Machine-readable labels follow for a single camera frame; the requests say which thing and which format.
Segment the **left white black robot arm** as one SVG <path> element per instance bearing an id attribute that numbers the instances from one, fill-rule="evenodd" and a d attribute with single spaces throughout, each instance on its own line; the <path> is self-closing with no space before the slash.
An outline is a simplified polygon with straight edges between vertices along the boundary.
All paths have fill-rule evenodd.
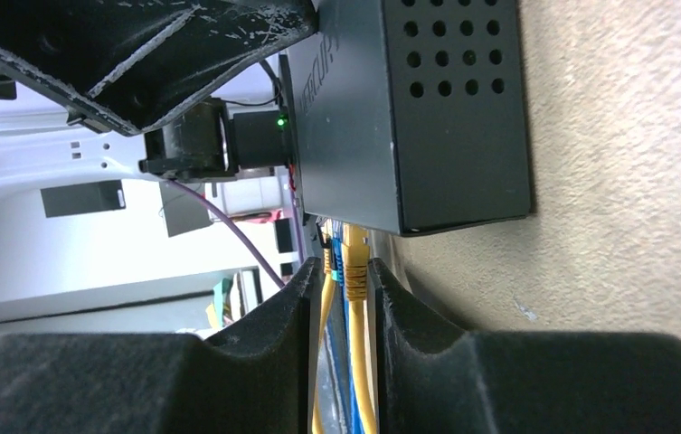
<path id="1" fill-rule="evenodd" d="M 317 29 L 309 1 L 0 1 L 0 98 L 22 84 L 92 132 L 0 144 L 0 199 L 235 175 L 227 102 L 213 93 Z"/>

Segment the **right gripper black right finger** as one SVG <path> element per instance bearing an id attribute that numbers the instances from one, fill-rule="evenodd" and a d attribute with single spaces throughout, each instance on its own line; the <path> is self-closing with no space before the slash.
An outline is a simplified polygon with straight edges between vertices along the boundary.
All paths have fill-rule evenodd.
<path id="1" fill-rule="evenodd" d="M 681 340 L 621 332 L 463 329 L 380 260 L 382 433 L 681 433 Z"/>

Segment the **black network switch box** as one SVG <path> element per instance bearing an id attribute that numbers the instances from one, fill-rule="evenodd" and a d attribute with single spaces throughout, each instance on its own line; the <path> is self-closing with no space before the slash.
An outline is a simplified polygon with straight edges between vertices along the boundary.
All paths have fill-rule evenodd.
<path id="1" fill-rule="evenodd" d="M 319 1 L 288 48 L 304 212 L 400 236 L 533 209 L 519 4 Z"/>

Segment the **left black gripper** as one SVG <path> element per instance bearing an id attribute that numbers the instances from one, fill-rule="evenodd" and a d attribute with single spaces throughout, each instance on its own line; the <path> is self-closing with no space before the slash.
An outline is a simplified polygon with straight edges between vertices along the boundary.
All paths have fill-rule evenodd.
<path id="1" fill-rule="evenodd" d="M 309 1 L 0 1 L 0 74 L 92 129 L 151 131 L 142 173 L 210 182 L 291 163 L 281 111 L 198 103 L 317 28 Z"/>

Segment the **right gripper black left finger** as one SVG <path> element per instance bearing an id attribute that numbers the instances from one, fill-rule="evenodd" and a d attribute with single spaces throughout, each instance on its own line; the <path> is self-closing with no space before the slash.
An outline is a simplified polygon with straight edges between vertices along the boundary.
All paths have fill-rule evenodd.
<path id="1" fill-rule="evenodd" d="M 306 433 L 322 261 L 207 339 L 0 335 L 0 433 Z"/>

